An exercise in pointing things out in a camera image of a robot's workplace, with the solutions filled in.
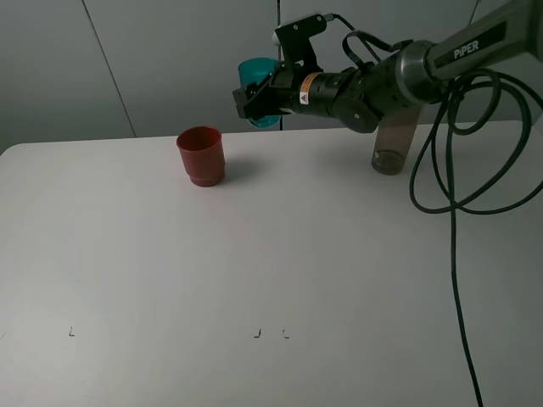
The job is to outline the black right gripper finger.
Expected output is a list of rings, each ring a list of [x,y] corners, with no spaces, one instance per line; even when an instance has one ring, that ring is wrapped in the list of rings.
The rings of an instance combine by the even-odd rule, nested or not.
[[[276,97],[272,89],[272,72],[260,84],[252,83],[246,88],[240,87],[232,95],[237,111],[275,111]]]

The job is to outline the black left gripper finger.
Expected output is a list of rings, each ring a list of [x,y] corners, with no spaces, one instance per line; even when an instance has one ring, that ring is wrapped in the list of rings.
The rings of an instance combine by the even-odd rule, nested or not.
[[[240,87],[238,89],[238,117],[258,120],[268,115],[291,114],[280,102],[282,100],[277,90],[267,84]]]

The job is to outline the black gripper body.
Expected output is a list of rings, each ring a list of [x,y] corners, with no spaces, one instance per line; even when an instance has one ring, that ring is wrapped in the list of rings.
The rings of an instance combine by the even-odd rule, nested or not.
[[[343,73],[276,68],[266,82],[266,112],[336,117],[333,105],[343,84]]]

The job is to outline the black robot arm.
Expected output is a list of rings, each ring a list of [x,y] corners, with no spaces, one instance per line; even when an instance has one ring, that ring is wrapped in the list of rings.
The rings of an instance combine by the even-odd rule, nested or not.
[[[415,106],[437,103],[459,77],[473,78],[483,68],[529,53],[542,58],[542,3],[511,1],[440,43],[383,42],[364,31],[350,36],[389,56],[377,63],[342,48],[354,67],[326,73],[317,64],[311,38],[336,14],[313,14],[275,30],[284,60],[264,79],[233,93],[238,116],[307,114],[339,120],[352,131],[373,132],[381,119]]]

